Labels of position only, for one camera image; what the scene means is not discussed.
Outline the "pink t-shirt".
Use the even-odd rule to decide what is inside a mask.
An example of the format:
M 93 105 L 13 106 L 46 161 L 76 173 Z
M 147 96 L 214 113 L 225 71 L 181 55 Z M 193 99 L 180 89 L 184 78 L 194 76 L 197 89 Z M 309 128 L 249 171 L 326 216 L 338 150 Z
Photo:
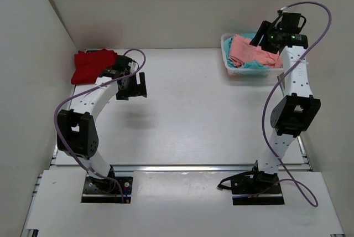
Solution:
M 278 53 L 273 54 L 263 51 L 260 46 L 254 47 L 250 45 L 250 41 L 250 38 L 241 35 L 236 34 L 233 36 L 229 58 L 237 68 L 241 68 L 243 64 L 253 60 L 268 66 L 268 68 L 277 69 L 282 67 L 282 60 Z

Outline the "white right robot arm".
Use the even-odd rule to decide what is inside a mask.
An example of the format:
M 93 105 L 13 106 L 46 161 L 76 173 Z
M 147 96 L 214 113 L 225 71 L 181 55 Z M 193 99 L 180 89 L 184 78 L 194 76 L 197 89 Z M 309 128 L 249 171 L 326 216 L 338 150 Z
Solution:
M 266 52 L 279 53 L 285 83 L 284 97 L 270 115 L 269 150 L 255 163 L 253 175 L 248 179 L 248 187 L 255 193 L 275 185 L 280 160 L 291 143 L 308 129 L 321 106 L 310 89 L 307 62 L 303 56 L 308 39 L 300 31 L 296 23 L 264 21 L 250 42 Z

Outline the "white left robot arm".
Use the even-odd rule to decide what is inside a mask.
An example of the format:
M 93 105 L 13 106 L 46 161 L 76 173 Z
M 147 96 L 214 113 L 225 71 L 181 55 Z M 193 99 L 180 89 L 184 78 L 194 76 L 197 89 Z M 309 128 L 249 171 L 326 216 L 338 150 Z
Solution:
M 111 98 L 128 100 L 130 97 L 147 97 L 145 73 L 137 72 L 137 63 L 124 56 L 112 67 L 98 76 L 90 92 L 73 108 L 62 109 L 56 116 L 61 135 L 57 146 L 68 156 L 77 158 L 87 174 L 96 179 L 97 186 L 104 192 L 111 191 L 116 184 L 112 167 L 100 155 L 99 138 L 95 122 Z

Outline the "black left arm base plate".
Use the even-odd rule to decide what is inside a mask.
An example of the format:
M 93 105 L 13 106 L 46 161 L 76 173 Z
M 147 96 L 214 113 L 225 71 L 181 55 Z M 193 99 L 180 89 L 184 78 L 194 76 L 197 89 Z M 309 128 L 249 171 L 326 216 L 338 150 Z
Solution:
M 95 179 L 90 176 L 85 178 L 82 190 L 82 203 L 129 204 L 131 202 L 133 177 L 115 177 L 116 182 Z

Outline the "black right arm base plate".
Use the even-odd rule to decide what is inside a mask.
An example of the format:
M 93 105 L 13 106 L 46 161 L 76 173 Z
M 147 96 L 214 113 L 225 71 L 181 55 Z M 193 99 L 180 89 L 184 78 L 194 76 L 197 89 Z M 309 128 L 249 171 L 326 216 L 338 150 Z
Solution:
M 276 174 L 247 171 L 224 178 L 217 185 L 219 190 L 230 190 L 233 205 L 283 205 L 285 204 L 279 178 Z

